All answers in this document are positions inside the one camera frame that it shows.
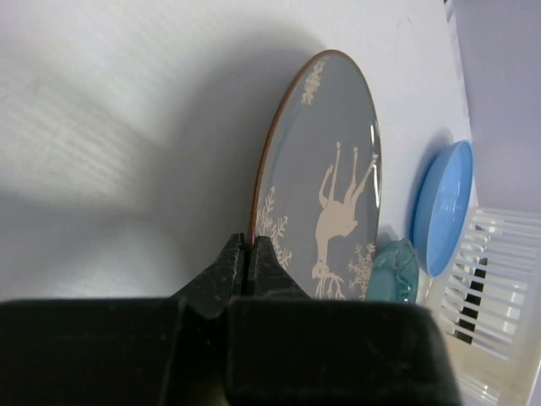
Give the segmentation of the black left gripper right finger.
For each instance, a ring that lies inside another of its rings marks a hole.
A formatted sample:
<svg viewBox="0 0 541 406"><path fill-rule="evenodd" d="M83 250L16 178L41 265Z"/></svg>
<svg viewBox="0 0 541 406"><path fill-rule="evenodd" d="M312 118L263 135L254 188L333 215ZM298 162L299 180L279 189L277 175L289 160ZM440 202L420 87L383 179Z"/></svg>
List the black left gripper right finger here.
<svg viewBox="0 0 541 406"><path fill-rule="evenodd" d="M250 251L250 294L227 306L232 405L459 405L444 339L415 304L311 299L267 237Z"/></svg>

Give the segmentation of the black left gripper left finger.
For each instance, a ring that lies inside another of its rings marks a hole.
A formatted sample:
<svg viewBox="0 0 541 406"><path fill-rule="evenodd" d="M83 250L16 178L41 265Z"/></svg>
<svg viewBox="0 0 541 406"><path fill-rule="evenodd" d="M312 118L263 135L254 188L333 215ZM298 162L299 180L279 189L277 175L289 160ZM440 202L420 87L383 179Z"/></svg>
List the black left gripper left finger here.
<svg viewBox="0 0 541 406"><path fill-rule="evenodd" d="M224 315L245 254L232 235L168 297L2 303L2 404L227 404Z"/></svg>

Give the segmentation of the grey reindeer plate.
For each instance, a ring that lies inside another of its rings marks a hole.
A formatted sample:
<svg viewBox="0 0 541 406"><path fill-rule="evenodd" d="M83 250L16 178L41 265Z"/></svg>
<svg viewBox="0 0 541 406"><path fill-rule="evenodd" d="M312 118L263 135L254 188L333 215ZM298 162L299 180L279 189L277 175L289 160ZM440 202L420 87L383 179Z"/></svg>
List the grey reindeer plate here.
<svg viewBox="0 0 541 406"><path fill-rule="evenodd" d="M382 183L380 128L359 66L325 50L295 75L272 119L254 186L249 240L270 239L310 297L364 299Z"/></svg>

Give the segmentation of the white plastic dish bin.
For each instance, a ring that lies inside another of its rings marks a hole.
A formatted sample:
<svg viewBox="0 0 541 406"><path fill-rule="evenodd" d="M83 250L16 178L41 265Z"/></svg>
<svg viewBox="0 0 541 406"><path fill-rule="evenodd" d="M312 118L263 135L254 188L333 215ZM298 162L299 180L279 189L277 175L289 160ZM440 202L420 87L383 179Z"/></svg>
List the white plastic dish bin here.
<svg viewBox="0 0 541 406"><path fill-rule="evenodd" d="M540 216L469 209L451 261L424 300L461 391L531 405L540 372Z"/></svg>

